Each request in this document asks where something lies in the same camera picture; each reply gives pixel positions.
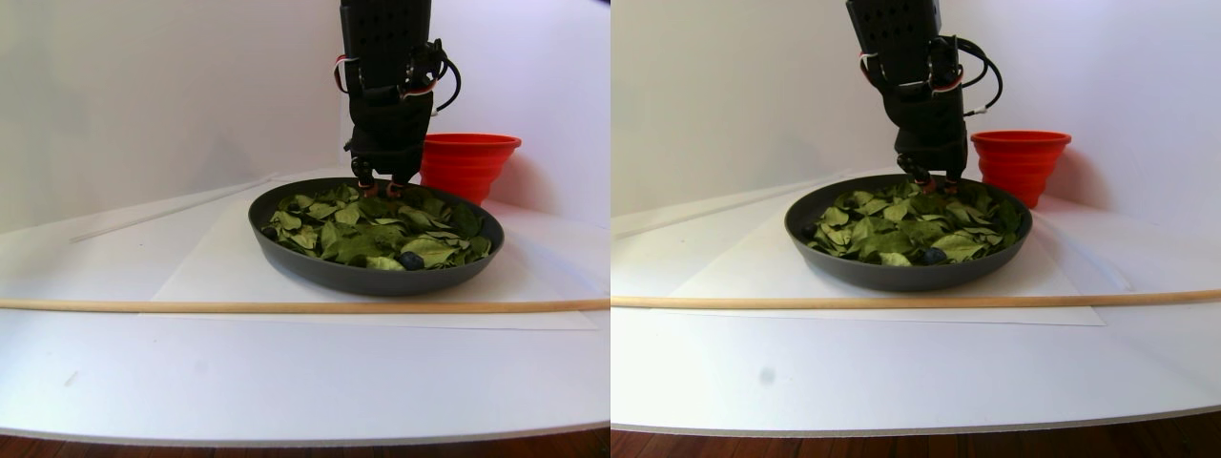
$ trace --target white wall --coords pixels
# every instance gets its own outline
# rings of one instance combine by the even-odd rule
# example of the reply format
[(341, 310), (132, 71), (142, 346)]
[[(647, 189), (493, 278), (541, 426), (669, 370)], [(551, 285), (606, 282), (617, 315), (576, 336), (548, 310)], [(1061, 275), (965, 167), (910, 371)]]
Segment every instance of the white wall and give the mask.
[(331, 0), (0, 1), (0, 232), (330, 165)]
[[(1172, 228), (1221, 225), (1210, 200), (1221, 195), (1221, 4), (941, 0), (941, 10), (943, 33), (978, 43), (1005, 76), (1001, 101), (971, 118), (972, 132), (1073, 136), (1049, 194)], [(840, 0), (623, 0), (614, 40), (615, 215), (894, 166), (895, 128), (857, 71)], [(968, 107), (994, 88), (968, 89)]]
[[(609, 227), (609, 7), (596, 0), (433, 0), (430, 31), (462, 71), (463, 89), (429, 131), (523, 140), (490, 198)], [(437, 103), (452, 89), (446, 77)], [(346, 104), (342, 117), (346, 140)], [(349, 160), (341, 156), (343, 165)]]
[[(1048, 193), (1167, 227), (1221, 226), (1221, 4), (941, 0), (945, 21), (1005, 76), (973, 131), (1040, 128), (1073, 142)], [(983, 101), (993, 85), (976, 89)]]
[(617, 2), (612, 214), (894, 165), (858, 53), (841, 1)]

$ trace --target wooden dowel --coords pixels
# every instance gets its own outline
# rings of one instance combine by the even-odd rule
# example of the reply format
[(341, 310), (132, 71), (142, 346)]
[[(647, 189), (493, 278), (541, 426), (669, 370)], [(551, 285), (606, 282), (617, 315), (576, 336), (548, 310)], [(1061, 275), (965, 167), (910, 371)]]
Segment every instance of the wooden dowel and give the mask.
[(893, 298), (648, 298), (612, 297), (610, 307), (706, 310), (800, 310), (800, 309), (980, 309), (1032, 307), (1156, 305), (1221, 300), (1221, 289), (1172, 293), (1107, 296), (1033, 297), (893, 297)]
[(0, 299), (0, 309), (190, 314), (507, 314), (604, 310), (609, 299), (546, 302), (107, 302)]

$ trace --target pile of leaves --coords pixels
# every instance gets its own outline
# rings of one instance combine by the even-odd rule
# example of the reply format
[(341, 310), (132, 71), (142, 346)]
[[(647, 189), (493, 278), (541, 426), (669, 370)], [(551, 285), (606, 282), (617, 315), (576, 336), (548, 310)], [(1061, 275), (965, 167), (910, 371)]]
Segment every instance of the pile of leaves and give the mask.
[(988, 188), (962, 182), (958, 192), (924, 194), (915, 183), (839, 195), (803, 227), (806, 245), (850, 260), (895, 266), (965, 263), (1017, 242), (1022, 215)]
[(293, 252), (379, 270), (436, 270), (486, 258), (484, 219), (468, 205), (449, 205), (429, 189), (407, 187), (391, 199), (361, 197), (341, 186), (280, 202), (263, 233)]

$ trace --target dark round berry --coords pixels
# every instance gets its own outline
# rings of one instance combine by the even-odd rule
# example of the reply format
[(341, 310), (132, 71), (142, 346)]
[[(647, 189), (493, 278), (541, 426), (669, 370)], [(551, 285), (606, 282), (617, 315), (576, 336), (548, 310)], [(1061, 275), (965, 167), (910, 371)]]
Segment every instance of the dark round berry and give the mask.
[(924, 250), (924, 264), (933, 265), (945, 260), (945, 252), (940, 248), (929, 248)]
[(398, 264), (402, 264), (407, 270), (420, 270), (424, 269), (424, 258), (414, 252), (405, 252), (398, 255)]
[(817, 227), (814, 226), (813, 222), (811, 222), (808, 225), (805, 225), (805, 226), (801, 226), (801, 237), (805, 237), (807, 239), (812, 239), (812, 238), (814, 238), (814, 231), (817, 231)]

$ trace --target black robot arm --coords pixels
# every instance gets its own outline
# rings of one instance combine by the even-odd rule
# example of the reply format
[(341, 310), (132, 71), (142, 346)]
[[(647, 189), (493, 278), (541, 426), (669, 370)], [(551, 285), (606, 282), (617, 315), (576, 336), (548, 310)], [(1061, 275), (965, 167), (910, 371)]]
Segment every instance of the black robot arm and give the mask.
[[(979, 46), (940, 34), (937, 0), (849, 0), (847, 10), (861, 44), (861, 71), (882, 94), (886, 116), (899, 127), (899, 166), (924, 192), (937, 189), (930, 171), (945, 171), (947, 193), (967, 167), (965, 117), (987, 112), (1000, 99), (1000, 71)], [(984, 71), (963, 83), (958, 51), (984, 62)], [(983, 107), (963, 112), (962, 89), (991, 71), (996, 95)]]
[[(429, 121), (454, 101), (462, 73), (441, 46), (429, 42), (431, 0), (342, 0), (344, 55), (336, 62), (339, 90), (348, 94), (352, 171), (365, 195), (376, 195), (374, 172), (392, 176), (386, 193), (398, 195), (419, 171)], [(339, 81), (343, 72), (347, 87)], [(433, 109), (437, 81), (453, 73), (455, 90)]]

